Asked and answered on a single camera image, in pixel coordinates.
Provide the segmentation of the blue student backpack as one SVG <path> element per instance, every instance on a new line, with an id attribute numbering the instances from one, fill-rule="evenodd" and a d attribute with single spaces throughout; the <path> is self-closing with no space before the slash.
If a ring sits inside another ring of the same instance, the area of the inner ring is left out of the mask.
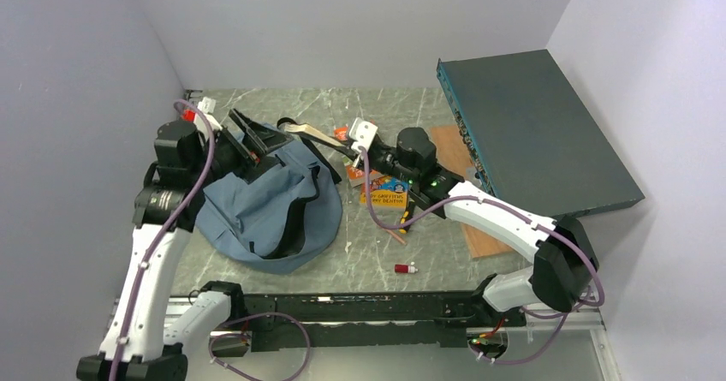
<path id="1" fill-rule="evenodd" d="M 271 164 L 249 182 L 221 175 L 221 161 L 236 150 L 216 137 L 215 162 L 196 218 L 199 232 L 223 255 L 250 268 L 289 274 L 320 255 L 342 221 L 342 178 L 308 140 L 288 138 L 264 157 Z"/>

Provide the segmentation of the dark Three Days book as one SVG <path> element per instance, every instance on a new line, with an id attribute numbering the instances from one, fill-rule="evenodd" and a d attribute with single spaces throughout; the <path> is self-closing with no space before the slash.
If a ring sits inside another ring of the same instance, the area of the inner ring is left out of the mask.
<path id="1" fill-rule="evenodd" d="M 328 146 L 329 148 L 341 153 L 343 156 L 355 159 L 358 153 L 352 150 L 347 142 L 338 140 L 333 136 L 324 134 L 321 130 L 318 130 L 310 124 L 295 124 L 292 122 L 284 122 L 277 126 L 280 130 L 288 134 L 296 134 L 305 140 L 317 142 L 321 145 Z"/>

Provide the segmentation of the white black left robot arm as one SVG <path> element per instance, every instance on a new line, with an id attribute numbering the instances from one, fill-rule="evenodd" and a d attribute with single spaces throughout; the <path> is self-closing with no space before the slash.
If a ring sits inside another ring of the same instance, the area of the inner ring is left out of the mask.
<path id="1" fill-rule="evenodd" d="M 167 306 L 177 266 L 205 202 L 204 188 L 228 175 L 251 182 L 278 162 L 290 137 L 238 111 L 237 133 L 193 121 L 162 125 L 134 201 L 132 255 L 116 312 L 98 352 L 83 357 L 79 380 L 183 380 L 193 348 L 218 326 L 239 327 L 247 316 L 241 286 L 212 281 L 170 327 Z"/>

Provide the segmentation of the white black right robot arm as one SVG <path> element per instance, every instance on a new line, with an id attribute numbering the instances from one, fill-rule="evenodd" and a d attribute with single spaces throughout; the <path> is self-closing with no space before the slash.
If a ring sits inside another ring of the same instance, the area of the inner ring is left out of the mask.
<path id="1" fill-rule="evenodd" d="M 477 287 L 471 306 L 480 324 L 495 324 L 505 312 L 534 303 L 560 314 L 604 304 L 598 260 L 577 219 L 556 220 L 522 210 L 447 170 L 423 128 L 404 128 L 388 146 L 375 124 L 356 119 L 347 138 L 348 155 L 362 161 L 366 175 L 375 170 L 409 185 L 422 216 L 435 214 L 474 227 L 529 262 L 527 268 L 494 274 Z"/>

